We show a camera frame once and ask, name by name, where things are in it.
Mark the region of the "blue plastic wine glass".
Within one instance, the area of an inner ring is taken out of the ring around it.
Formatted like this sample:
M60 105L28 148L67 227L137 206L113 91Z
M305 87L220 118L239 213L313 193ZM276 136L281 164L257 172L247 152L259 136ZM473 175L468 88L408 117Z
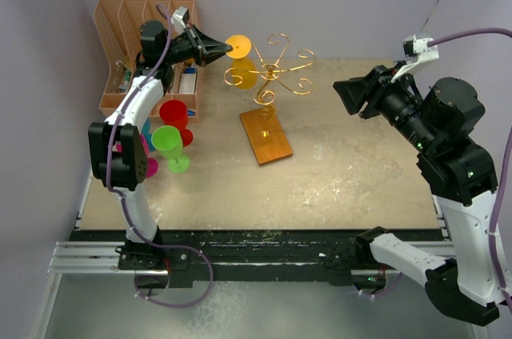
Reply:
M141 136L143 138L143 143L147 146L147 149L149 152L152 152L154 150L154 147L151 143L151 133L150 133L150 119L147 118L145 123L143 124Z

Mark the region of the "orange plastic wine glass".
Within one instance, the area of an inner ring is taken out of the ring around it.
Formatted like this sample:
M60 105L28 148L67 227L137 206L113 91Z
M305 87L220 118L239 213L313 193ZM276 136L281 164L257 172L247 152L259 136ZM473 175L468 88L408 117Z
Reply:
M224 73L224 80L230 86L240 90L248 90L254 87L257 76L255 66L249 58L252 42L247 36L236 34L226 40L226 44L232 50L226 55L232 59L231 67Z

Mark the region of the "green plastic wine glass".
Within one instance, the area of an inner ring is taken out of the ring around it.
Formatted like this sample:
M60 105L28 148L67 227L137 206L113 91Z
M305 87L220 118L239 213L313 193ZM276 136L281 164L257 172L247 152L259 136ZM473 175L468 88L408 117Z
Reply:
M189 157L182 152L183 142L179 130L173 126L160 126L151 136L151 142L158 153L166 159L172 173L184 173L190 165Z

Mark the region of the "pink plastic wine glass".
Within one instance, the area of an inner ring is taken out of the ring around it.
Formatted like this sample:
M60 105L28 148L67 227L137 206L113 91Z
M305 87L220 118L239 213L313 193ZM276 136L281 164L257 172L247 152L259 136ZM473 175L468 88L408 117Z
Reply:
M141 135L140 139L146 154L146 173L144 179L147 179L148 177L152 177L157 173L158 162L154 158L150 157L150 147L148 145L146 137L144 135ZM114 169L112 169L112 171L117 181L128 181L130 179L128 169L117 171L114 171Z

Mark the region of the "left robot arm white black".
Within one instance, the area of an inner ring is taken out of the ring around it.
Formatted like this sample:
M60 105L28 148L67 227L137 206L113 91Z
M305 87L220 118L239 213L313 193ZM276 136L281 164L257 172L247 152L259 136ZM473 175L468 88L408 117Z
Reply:
M141 25L140 39L142 49L128 94L105 121L90 124L88 139L92 173L116 197L127 224L120 257L155 269L163 263L165 250L143 186L147 156L140 129L170 87L176 64L193 59L206 66L233 48L194 25L172 38L158 20Z

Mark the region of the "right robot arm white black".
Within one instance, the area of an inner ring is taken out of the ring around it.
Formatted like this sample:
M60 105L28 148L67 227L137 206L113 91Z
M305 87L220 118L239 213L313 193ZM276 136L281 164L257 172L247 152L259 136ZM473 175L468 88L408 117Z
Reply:
M400 271L447 317L478 326L497 320L499 306L511 302L511 272L498 236L495 165L470 137L485 113L475 88L441 78L422 97L412 75L385 66L333 87L349 114L384 117L417 150L418 168L455 252L452 258L435 256L376 227L357 237L357 262Z

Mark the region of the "white blue box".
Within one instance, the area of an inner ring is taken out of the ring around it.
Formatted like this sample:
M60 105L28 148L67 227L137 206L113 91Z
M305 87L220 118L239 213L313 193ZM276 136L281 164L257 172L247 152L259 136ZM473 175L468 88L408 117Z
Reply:
M198 69L187 67L183 70L178 92L180 94L194 94L196 92Z

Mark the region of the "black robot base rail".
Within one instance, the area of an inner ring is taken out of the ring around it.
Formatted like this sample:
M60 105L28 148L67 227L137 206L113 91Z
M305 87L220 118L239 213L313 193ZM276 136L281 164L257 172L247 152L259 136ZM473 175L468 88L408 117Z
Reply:
M322 282L378 293L391 281L387 265L360 262L357 230L163 230L166 250L136 247L121 230L79 230L71 241L112 242L120 270L143 289L190 288L196 281Z

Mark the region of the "red plastic wine glass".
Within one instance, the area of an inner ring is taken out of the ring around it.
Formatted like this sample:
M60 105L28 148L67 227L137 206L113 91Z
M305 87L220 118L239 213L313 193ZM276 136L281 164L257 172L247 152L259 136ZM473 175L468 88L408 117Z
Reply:
M188 129L189 117L184 102L169 100L161 105L158 113L166 126L173 126L179 131L184 147L192 143L194 135Z

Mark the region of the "wooden rack base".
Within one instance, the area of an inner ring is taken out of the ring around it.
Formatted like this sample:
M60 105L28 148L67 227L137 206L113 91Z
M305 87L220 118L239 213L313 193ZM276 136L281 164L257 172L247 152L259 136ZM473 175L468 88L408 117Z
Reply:
M274 105L241 113L239 117L259 166L293 155Z

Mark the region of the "peach plastic file organizer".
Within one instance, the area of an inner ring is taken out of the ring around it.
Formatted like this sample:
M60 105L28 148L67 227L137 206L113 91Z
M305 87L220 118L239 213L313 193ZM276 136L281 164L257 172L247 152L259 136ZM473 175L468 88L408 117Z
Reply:
M100 37L110 72L99 104L99 109L106 117L110 116L121 104L126 92L119 87L130 85L133 81L126 72L134 72L135 58L141 51L140 26L149 20L165 23L158 13L157 4L166 6L170 13L184 6L188 9L190 23L200 26L198 7L195 0L99 0L94 11L94 23ZM197 123L200 119L201 91L204 73L197 70L195 91L184 94L179 91L184 69L193 65L192 59L173 66L173 85L150 113L152 122L160 122L159 110L165 102L177 99L186 104L192 114L189 122Z

